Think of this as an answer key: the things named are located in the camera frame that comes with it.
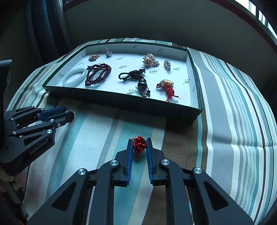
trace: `red knotted cord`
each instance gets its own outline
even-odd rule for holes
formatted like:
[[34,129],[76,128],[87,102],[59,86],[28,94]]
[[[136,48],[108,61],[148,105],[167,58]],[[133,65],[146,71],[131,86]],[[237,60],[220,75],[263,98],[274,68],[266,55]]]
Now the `red knotted cord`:
[[133,148],[136,155],[139,155],[146,149],[146,141],[142,136],[135,137],[133,140]]
[[165,89],[166,94],[167,94],[166,102],[169,102],[169,99],[172,99],[172,97],[177,97],[177,98],[179,97],[179,96],[174,95],[173,88],[171,87],[170,84],[168,84],[166,82],[164,82],[164,86],[162,86],[161,83],[158,83],[156,87]]

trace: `gray wall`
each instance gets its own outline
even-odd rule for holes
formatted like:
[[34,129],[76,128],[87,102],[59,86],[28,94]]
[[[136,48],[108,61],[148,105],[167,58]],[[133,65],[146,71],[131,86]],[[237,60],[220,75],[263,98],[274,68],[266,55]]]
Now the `gray wall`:
[[22,8],[0,39],[0,61],[12,59],[11,80],[4,96],[4,109],[24,80],[38,67],[28,41]]
[[90,0],[65,12],[73,47],[137,37],[206,52],[247,73],[261,92],[277,75],[277,54],[248,23],[207,0]]

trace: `silver screw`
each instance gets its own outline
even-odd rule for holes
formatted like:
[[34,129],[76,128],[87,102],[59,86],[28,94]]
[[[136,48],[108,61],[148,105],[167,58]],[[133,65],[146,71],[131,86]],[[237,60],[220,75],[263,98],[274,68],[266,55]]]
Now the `silver screw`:
[[199,167],[195,167],[193,171],[197,174],[201,174],[203,172],[203,170]]
[[161,163],[162,163],[163,165],[168,165],[168,164],[170,163],[170,161],[167,160],[167,159],[163,159],[163,160],[161,161]]
[[85,169],[79,169],[78,170],[78,174],[79,175],[84,175],[86,173],[86,170]]
[[111,166],[116,166],[118,164],[118,161],[117,160],[112,160],[110,161],[110,165]]

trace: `tablecloth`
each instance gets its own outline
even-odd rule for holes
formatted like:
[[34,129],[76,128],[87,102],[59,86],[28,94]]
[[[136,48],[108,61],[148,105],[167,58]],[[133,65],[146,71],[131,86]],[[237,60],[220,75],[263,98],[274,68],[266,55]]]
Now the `tablecloth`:
[[[84,45],[113,41],[175,45],[135,38]],[[55,146],[27,168],[23,206],[30,216],[79,168],[99,168],[126,149],[129,138],[141,135],[151,137],[155,148],[183,168],[201,167],[255,224],[261,221],[277,194],[277,130],[268,103],[248,75],[189,49],[200,78],[203,112],[192,126],[177,127],[170,119],[48,95],[44,81],[82,46],[36,69],[7,109],[66,106],[75,113],[73,122],[57,129]],[[150,184],[145,152],[133,158],[130,186],[115,188],[114,224],[166,224],[165,188]]]

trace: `jewelry tray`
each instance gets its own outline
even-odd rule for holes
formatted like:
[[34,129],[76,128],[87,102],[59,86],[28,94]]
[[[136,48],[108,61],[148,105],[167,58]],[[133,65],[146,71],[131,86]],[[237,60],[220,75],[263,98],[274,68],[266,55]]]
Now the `jewelry tray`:
[[[106,57],[105,48],[112,54]],[[146,53],[152,53],[159,61],[158,67],[146,68],[142,58]],[[94,62],[88,59],[91,55],[98,54]],[[171,69],[164,67],[164,60],[171,64]],[[64,87],[63,77],[77,68],[85,68],[94,64],[108,64],[111,73],[100,83],[85,86],[85,79],[76,87]],[[144,98],[136,89],[138,81],[131,78],[123,81],[118,78],[120,73],[128,73],[132,70],[145,69],[142,74],[147,81],[150,98]],[[80,77],[75,74],[67,82]],[[166,102],[167,95],[163,88],[156,85],[163,79],[174,82],[172,86],[175,95]],[[194,66],[188,49],[148,42],[104,42],[85,45],[72,55],[56,69],[42,85],[48,94],[58,97],[89,101],[125,110],[132,110],[162,117],[184,118],[186,122],[192,123],[202,111],[202,92],[197,70]]]

